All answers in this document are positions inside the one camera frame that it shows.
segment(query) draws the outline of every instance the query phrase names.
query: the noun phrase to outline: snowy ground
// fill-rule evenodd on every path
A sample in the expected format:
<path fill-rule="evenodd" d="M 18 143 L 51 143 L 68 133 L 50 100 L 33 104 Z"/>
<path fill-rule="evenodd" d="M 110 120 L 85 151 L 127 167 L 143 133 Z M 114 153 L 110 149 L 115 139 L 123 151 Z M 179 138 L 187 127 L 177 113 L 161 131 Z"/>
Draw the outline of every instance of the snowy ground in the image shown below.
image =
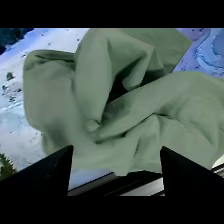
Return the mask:
<path fill-rule="evenodd" d="M 26 55 L 36 49 L 75 52 L 87 30 L 88 28 L 35 28 L 25 39 L 0 56 L 0 153 L 5 153 L 18 170 L 45 156 L 41 149 L 40 133 L 27 124 L 23 110 L 22 68 Z M 178 30 L 189 36 L 193 44 L 175 70 L 196 70 L 211 74 L 195 59 L 195 50 L 208 35 L 209 29 Z M 9 81 L 6 79 L 8 72 L 12 72 L 14 77 Z M 220 159 L 216 165 L 223 162 L 224 159 Z M 106 173 L 106 170 L 74 170 L 70 188 Z"/>

